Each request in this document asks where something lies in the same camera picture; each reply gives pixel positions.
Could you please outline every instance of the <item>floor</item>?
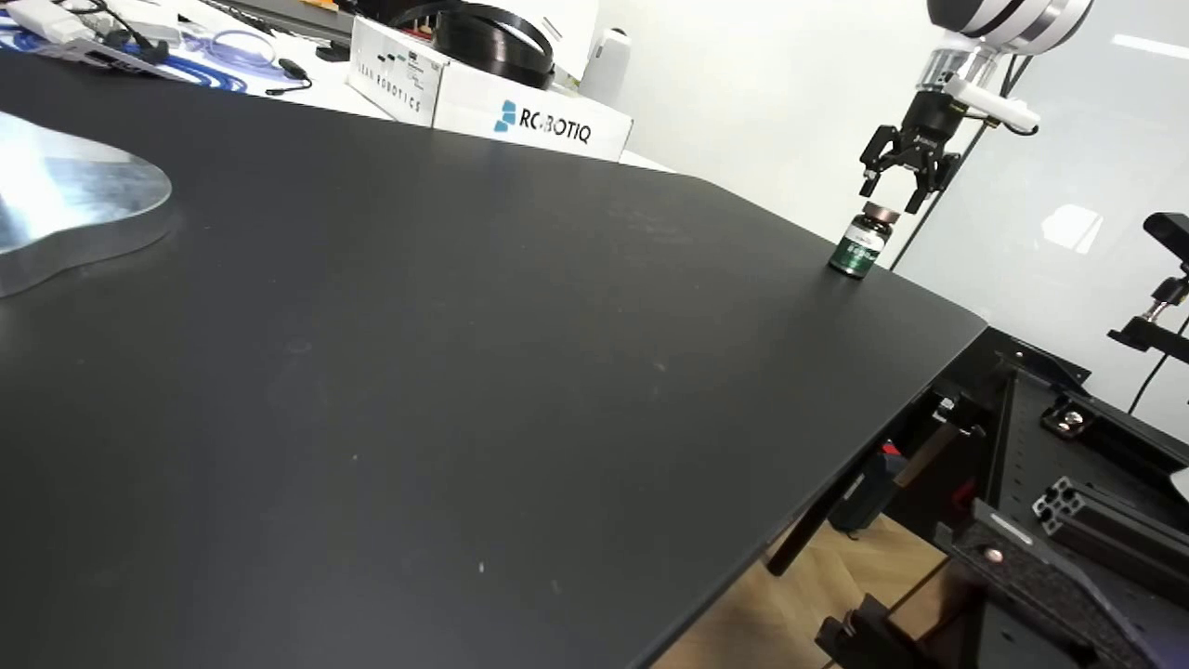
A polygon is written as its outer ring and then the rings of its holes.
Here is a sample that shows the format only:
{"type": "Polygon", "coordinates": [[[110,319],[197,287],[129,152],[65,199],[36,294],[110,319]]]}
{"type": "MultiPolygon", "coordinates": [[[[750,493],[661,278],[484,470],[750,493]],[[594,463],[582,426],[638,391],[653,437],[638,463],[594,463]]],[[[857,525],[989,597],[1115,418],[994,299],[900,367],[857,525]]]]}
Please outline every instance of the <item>floor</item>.
{"type": "MultiPolygon", "coordinates": [[[[822,526],[797,561],[776,581],[758,561],[745,569],[659,661],[659,669],[816,669],[814,645],[823,616],[843,616],[866,594],[895,605],[934,569],[941,548],[880,515],[866,530],[822,526]]],[[[914,597],[895,625],[921,634],[941,616],[941,594],[914,597]]]]}

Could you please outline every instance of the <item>white box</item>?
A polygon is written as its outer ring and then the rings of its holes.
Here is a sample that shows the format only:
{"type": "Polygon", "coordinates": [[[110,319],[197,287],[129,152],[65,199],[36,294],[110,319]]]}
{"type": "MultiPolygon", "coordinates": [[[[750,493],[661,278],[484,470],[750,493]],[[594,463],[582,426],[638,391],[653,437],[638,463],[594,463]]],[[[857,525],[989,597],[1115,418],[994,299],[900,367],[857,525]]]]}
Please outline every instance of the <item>white box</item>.
{"type": "Polygon", "coordinates": [[[466,65],[432,44],[355,19],[349,85],[400,122],[619,159],[631,116],[466,65]]]}

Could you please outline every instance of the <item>cable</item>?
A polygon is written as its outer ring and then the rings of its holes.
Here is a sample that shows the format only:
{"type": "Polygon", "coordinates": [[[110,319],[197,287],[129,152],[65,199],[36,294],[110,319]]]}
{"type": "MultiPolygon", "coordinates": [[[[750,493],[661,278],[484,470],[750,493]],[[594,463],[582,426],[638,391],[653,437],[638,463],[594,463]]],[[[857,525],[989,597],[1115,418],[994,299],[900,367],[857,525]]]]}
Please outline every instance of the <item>cable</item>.
{"type": "Polygon", "coordinates": [[[1147,379],[1139,384],[1139,391],[1136,391],[1136,396],[1128,401],[1128,415],[1136,415],[1136,408],[1139,408],[1139,401],[1144,401],[1144,395],[1147,395],[1147,385],[1154,384],[1154,376],[1163,370],[1163,364],[1168,364],[1168,354],[1154,361],[1154,367],[1147,370],[1147,379]]]}
{"type": "MultiPolygon", "coordinates": [[[[1012,54],[1006,73],[998,80],[998,95],[1012,95],[1017,78],[1034,65],[1034,59],[1024,54],[1012,54]]],[[[998,126],[994,118],[981,116],[981,126],[973,135],[973,141],[962,149],[956,173],[966,168],[970,152],[981,143],[981,138],[998,126]]],[[[935,190],[935,195],[927,199],[927,208],[921,213],[916,225],[905,232],[905,241],[900,244],[895,261],[887,263],[887,270],[900,268],[900,261],[914,247],[914,241],[921,236],[921,230],[927,225],[941,195],[950,190],[950,180],[942,190],[935,190]]]]}

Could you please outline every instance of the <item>equipment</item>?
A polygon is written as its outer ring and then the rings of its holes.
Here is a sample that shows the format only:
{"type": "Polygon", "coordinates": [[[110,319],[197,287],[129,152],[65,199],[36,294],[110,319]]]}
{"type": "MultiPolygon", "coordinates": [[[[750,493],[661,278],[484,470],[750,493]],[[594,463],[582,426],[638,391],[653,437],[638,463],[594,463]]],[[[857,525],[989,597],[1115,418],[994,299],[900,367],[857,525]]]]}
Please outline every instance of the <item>equipment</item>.
{"type": "Polygon", "coordinates": [[[547,89],[582,80],[599,0],[364,0],[361,14],[411,29],[468,65],[547,89]]]}
{"type": "Polygon", "coordinates": [[[440,0],[380,19],[432,40],[440,53],[475,71],[492,71],[532,89],[547,89],[553,78],[553,40],[513,9],[440,0]]]}
{"type": "Polygon", "coordinates": [[[1180,261],[1180,276],[1160,283],[1160,291],[1153,294],[1153,307],[1128,319],[1123,330],[1111,330],[1111,339],[1128,348],[1160,348],[1189,364],[1189,339],[1180,339],[1180,330],[1160,327],[1160,315],[1189,298],[1189,214],[1154,213],[1144,218],[1144,230],[1180,261]]]}
{"type": "Polygon", "coordinates": [[[947,190],[962,168],[947,141],[966,118],[1014,135],[1041,131],[1041,116],[1006,94],[1024,59],[1069,40],[1087,9],[1093,0],[927,0],[927,19],[947,37],[904,122],[880,126],[857,157],[866,205],[832,257],[836,270],[863,278],[884,252],[892,224],[947,190]]]}

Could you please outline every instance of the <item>white surface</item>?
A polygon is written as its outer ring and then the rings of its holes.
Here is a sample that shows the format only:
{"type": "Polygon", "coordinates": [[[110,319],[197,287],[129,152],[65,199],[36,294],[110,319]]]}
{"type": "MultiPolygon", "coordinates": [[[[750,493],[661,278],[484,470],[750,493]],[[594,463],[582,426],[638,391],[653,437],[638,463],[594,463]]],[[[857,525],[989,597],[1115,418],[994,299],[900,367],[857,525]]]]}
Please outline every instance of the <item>white surface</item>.
{"type": "Polygon", "coordinates": [[[599,25],[631,33],[607,95],[636,116],[628,149],[823,236],[863,208],[857,152],[935,44],[924,0],[601,0],[599,25]]]}
{"type": "MultiPolygon", "coordinates": [[[[1189,213],[1189,65],[1174,59],[1176,44],[1189,44],[1186,0],[1097,4],[1085,29],[1023,78],[1043,116],[1041,138],[986,141],[904,263],[904,276],[1087,367],[1087,391],[1117,408],[1160,354],[1133,354],[1106,330],[1144,310],[1176,268],[1139,224],[1160,208],[1189,213]]],[[[1169,361],[1136,415],[1189,443],[1189,364],[1169,361]]]]}
{"type": "Polygon", "coordinates": [[[619,159],[631,118],[566,94],[529,89],[355,19],[349,85],[400,122],[619,159]]]}

